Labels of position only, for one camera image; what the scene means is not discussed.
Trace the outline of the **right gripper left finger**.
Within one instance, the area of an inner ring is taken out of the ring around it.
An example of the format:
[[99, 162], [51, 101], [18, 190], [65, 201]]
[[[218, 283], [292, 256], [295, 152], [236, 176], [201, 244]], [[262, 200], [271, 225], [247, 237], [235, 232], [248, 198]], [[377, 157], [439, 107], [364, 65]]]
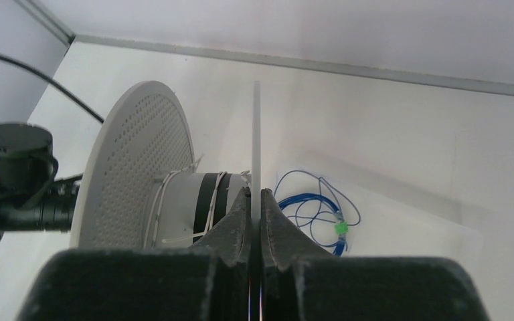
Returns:
[[250, 191], [185, 249], [69, 249], [41, 269], [18, 320], [248, 320]]

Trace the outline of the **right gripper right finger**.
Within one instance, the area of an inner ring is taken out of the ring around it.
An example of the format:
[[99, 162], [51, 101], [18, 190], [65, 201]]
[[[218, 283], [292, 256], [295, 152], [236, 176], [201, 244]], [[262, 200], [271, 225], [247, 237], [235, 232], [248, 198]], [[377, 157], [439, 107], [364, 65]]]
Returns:
[[261, 192], [265, 320], [488, 320], [467, 272], [445, 257], [337, 257]]

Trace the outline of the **white cable spool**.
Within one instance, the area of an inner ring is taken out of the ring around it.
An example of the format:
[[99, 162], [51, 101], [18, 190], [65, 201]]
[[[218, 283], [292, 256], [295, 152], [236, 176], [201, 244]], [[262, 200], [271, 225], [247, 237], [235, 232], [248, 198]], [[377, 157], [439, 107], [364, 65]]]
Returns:
[[109, 112], [76, 201], [73, 249], [185, 249], [228, 214], [250, 171], [200, 172], [174, 92], [145, 81]]

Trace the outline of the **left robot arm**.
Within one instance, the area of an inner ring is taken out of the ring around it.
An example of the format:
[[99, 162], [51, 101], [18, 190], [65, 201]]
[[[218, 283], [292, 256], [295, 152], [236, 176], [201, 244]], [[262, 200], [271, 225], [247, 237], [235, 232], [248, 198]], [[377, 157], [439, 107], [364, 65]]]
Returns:
[[6, 232], [71, 229], [82, 176], [57, 179], [58, 169], [48, 130], [0, 124], [0, 241]]

